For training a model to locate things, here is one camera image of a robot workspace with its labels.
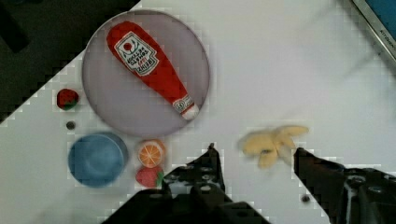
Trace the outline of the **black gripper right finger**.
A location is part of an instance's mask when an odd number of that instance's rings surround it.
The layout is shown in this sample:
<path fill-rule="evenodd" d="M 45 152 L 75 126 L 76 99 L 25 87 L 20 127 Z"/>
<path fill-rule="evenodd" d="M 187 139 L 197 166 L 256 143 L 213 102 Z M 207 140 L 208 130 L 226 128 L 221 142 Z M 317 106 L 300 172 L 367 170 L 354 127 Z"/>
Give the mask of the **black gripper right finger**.
<path fill-rule="evenodd" d="M 294 173 L 331 224 L 396 224 L 396 182 L 374 168 L 346 168 L 299 147 Z"/>

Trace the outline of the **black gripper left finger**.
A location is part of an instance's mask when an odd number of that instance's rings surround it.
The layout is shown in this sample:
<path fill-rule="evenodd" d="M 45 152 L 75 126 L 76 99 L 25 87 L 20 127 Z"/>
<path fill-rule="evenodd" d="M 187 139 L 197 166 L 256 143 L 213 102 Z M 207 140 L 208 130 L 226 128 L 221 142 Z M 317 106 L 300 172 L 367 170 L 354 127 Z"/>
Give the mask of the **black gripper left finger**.
<path fill-rule="evenodd" d="M 137 192 L 102 224 L 271 223 L 226 195 L 219 153 L 210 145 L 201 157 L 166 175 L 160 189 Z"/>

